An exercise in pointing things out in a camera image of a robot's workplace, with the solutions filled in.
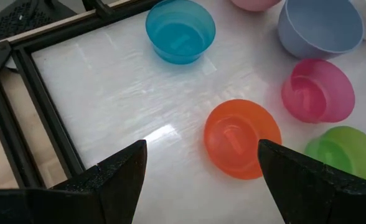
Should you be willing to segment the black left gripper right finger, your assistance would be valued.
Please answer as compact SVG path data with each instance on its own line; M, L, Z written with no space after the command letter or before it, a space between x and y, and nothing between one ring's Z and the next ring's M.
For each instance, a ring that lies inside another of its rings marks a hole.
M365 179L267 139L258 161L285 223L366 223Z

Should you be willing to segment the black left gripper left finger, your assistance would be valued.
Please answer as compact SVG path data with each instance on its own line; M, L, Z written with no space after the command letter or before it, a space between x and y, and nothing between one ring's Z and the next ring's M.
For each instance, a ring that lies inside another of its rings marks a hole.
M0 223L131 223L147 157L138 140L50 189L0 190Z

